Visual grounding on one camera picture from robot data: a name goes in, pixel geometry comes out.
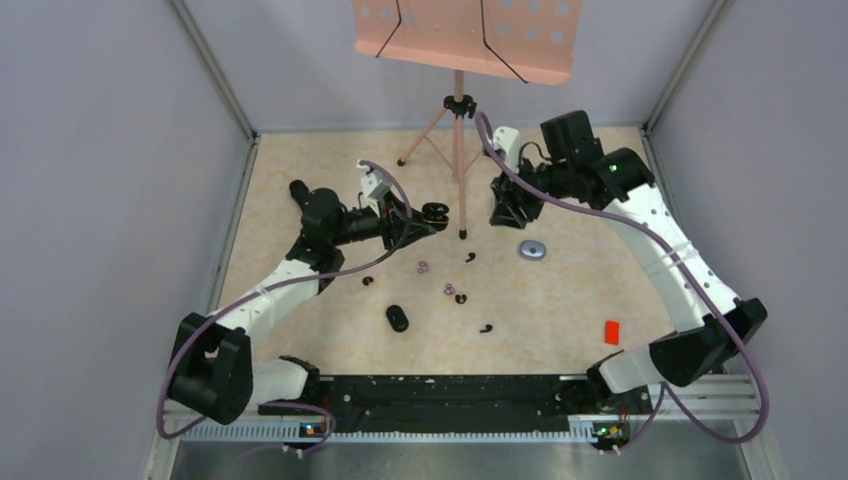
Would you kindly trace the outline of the black earbud charging case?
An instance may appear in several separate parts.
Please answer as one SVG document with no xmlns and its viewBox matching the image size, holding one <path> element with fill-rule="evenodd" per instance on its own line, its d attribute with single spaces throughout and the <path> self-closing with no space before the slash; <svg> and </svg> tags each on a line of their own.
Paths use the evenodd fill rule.
<svg viewBox="0 0 848 480">
<path fill-rule="evenodd" d="M 443 231 L 449 224 L 450 208 L 443 203 L 427 202 L 421 207 L 421 220 L 437 231 Z"/>
</svg>

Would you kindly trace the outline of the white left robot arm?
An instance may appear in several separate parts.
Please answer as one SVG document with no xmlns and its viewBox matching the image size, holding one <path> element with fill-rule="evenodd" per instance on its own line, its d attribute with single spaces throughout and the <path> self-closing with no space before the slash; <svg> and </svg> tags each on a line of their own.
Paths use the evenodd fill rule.
<svg viewBox="0 0 848 480">
<path fill-rule="evenodd" d="M 289 185 L 301 212 L 300 233 L 264 280 L 215 313 L 191 313 L 179 324 L 164 388 L 167 399 L 219 424 L 236 420 L 254 390 L 252 347 L 292 310 L 345 274 L 342 246 L 382 241 L 385 254 L 446 229 L 449 208 L 427 202 L 415 209 L 387 185 L 368 205 L 347 208 L 329 188 Z"/>
</svg>

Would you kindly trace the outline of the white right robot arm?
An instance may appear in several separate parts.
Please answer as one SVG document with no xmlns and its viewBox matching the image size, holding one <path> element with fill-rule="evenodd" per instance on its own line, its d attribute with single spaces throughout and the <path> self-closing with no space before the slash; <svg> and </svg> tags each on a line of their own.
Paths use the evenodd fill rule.
<svg viewBox="0 0 848 480">
<path fill-rule="evenodd" d="M 757 298 L 742 299 L 703 260 L 667 208 L 655 177 L 630 148 L 607 152 L 582 110 L 543 122 L 543 161 L 523 154 L 512 128 L 475 124 L 486 155 L 502 168 L 490 184 L 493 226 L 523 229 L 544 205 L 602 219 L 626 244 L 659 293 L 673 330 L 644 346 L 616 352 L 587 371 L 586 397 L 612 412 L 627 392 L 666 382 L 686 387 L 735 356 L 767 317 Z"/>
</svg>

